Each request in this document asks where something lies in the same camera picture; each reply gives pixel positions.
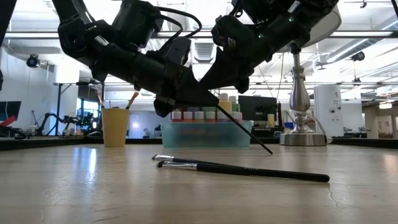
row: black monitor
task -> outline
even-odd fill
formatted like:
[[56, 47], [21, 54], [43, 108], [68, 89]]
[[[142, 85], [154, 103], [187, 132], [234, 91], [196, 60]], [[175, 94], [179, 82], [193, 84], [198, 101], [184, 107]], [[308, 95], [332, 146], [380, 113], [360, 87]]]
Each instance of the black monitor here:
[[273, 97], [239, 96], [244, 121], [267, 121], [268, 115], [273, 114], [277, 121], [277, 100]]
[[19, 108], [21, 108], [20, 101], [0, 102], [0, 121], [5, 121], [12, 116], [18, 119]]

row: clear plastic container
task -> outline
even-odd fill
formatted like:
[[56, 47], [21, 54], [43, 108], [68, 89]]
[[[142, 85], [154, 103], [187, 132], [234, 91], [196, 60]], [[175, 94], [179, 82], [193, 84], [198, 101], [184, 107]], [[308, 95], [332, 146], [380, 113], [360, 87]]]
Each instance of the clear plastic container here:
[[[241, 123], [251, 131], [252, 123]], [[164, 147], [249, 147], [250, 136], [232, 121], [214, 123], [163, 122]]]

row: table surface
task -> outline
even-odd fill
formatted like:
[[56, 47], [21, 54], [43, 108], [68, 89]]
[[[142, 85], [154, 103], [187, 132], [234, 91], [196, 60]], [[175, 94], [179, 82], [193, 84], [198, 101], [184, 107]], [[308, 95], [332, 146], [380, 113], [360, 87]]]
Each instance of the table surface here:
[[[398, 151], [367, 147], [0, 152], [0, 223], [398, 223]], [[154, 154], [328, 174], [328, 184], [156, 168]]]

